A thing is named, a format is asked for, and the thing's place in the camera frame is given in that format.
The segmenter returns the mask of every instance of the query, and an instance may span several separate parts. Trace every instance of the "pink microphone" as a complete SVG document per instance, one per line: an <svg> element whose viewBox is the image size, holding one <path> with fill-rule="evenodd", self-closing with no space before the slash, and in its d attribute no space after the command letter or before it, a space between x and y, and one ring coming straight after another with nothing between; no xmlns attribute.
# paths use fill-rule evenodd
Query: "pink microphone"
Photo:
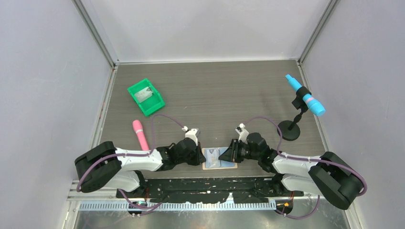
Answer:
<svg viewBox="0 0 405 229"><path fill-rule="evenodd" d="M135 133L137 133L140 147L142 148L142 150L144 151L149 150L148 142L146 141L145 135L143 134L143 128L140 121L135 120L134 122L132 122L132 127L134 128Z"/></svg>

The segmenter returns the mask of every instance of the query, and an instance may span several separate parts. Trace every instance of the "robotic arm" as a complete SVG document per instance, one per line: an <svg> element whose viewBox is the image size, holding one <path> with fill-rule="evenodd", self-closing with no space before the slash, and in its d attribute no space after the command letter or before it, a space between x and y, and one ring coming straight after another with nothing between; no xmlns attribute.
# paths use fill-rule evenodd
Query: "robotic arm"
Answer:
<svg viewBox="0 0 405 229"><path fill-rule="evenodd" d="M123 189L132 192L139 187L137 170L166 171L176 165L187 163L192 166L205 162L197 135L199 129L188 129L185 138L177 144L157 147L149 151L133 151L114 147L112 142L103 142L75 160L76 170L81 179L85 172L99 159L114 156L96 165L85 177L80 189L84 193L96 191L102 187Z"/></svg>
<svg viewBox="0 0 405 229"><path fill-rule="evenodd" d="M324 196L332 205L346 210L364 188L362 182L349 171L336 166L314 162L326 160L350 168L333 152L322 156L295 156L270 148L259 133L249 133L244 124L236 128L238 139L232 139L220 160L241 163L244 159L257 160L266 172L278 174L283 187L289 191L304 191Z"/></svg>

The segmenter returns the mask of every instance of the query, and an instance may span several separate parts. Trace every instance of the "blue microphone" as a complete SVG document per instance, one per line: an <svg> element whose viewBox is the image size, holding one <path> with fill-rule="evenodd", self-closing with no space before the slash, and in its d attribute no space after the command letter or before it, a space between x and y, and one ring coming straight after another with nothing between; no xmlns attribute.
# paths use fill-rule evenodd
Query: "blue microphone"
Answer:
<svg viewBox="0 0 405 229"><path fill-rule="evenodd" d="M295 92L297 92L297 90L302 87L302 85L291 75L286 75L286 78ZM323 105L318 100L314 99L311 94L306 94L302 98L302 100L316 116L321 116L325 113L325 107L323 107Z"/></svg>

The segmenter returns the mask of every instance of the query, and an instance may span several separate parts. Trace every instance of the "gray wood grain table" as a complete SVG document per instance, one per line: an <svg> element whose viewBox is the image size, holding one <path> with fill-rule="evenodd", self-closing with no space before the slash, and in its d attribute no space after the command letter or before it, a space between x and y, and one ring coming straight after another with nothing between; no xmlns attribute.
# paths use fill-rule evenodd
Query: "gray wood grain table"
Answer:
<svg viewBox="0 0 405 229"><path fill-rule="evenodd" d="M291 74L301 81L295 61L203 62L120 65L114 83L101 142L113 141L116 147L140 150L132 122L142 122L152 147L150 117L145 117L127 88L148 78L162 95L166 106L158 111L170 115L188 127L201 130L202 147L229 146L237 138L236 126L253 116L264 115L276 123L292 120L299 112L291 101L293 89L285 79ZM287 153L315 156L324 148L313 114L308 111L299 123L301 136L283 141ZM275 148L279 136L266 120L254 120L246 126L259 132ZM165 117L155 118L157 146L168 146L184 138L181 128ZM142 171L145 178L242 177L268 176L254 160L245 160L236 169L203 170L202 166L177 165L164 172Z"/></svg>

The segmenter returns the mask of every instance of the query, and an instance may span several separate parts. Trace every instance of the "green plastic basket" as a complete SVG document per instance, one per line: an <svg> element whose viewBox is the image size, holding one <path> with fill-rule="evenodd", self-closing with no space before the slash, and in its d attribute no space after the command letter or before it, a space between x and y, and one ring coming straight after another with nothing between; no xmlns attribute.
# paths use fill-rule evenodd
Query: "green plastic basket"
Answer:
<svg viewBox="0 0 405 229"><path fill-rule="evenodd" d="M140 103L136 98L135 94L146 87L149 87L152 90L153 94L151 97L147 98L145 101ZM154 112L158 111L159 109L165 106L162 96L156 90L156 88L150 83L148 79L143 79L139 83L129 87L128 92L131 94L132 98L138 104L140 110L146 117L148 117L149 115L153 114Z"/></svg>

